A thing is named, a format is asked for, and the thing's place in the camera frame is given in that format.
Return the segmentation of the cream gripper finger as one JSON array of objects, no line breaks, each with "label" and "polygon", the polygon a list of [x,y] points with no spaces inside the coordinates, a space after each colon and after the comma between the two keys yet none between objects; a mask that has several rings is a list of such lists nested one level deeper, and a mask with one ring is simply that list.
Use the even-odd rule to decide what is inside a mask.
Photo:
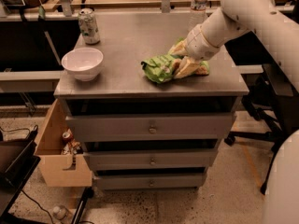
[{"label": "cream gripper finger", "polygon": [[175,45],[168,51],[171,55],[186,56],[188,54],[186,50],[186,44],[184,39],[180,39]]},{"label": "cream gripper finger", "polygon": [[195,72],[200,66],[200,60],[185,56],[175,71],[174,79],[184,78]]}]

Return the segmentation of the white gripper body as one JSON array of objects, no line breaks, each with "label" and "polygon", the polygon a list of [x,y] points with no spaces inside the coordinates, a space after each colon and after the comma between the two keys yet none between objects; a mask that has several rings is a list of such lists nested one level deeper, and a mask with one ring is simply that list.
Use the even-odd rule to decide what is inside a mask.
[{"label": "white gripper body", "polygon": [[204,61],[210,60],[220,50],[205,38],[200,24],[189,31],[185,39],[185,49],[190,57]]}]

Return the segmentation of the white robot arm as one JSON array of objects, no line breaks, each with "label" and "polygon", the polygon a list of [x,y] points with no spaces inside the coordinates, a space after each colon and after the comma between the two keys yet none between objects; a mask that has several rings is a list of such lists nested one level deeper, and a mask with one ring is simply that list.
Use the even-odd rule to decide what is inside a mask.
[{"label": "white robot arm", "polygon": [[[183,53],[207,61],[227,41],[248,31],[299,90],[299,24],[279,12],[273,0],[221,0],[221,6],[188,33]],[[299,131],[283,142],[272,161],[262,224],[299,224]]]}]

